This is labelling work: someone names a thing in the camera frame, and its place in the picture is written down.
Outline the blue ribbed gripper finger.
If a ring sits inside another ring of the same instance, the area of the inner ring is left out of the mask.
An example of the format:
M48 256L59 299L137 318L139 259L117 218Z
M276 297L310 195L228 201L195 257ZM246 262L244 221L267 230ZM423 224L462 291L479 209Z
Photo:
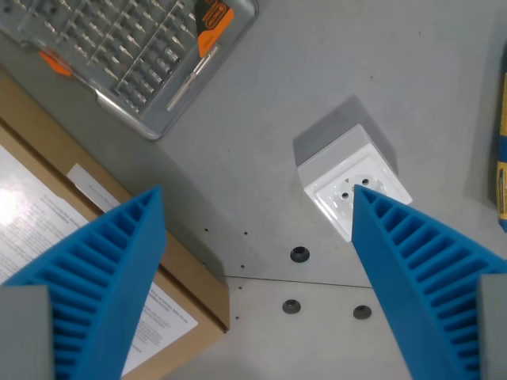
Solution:
M87 223L5 281L44 285L57 379L119 379L166 247L162 189Z
M357 185L352 243L414 379L480 377L479 278L506 261L442 222Z

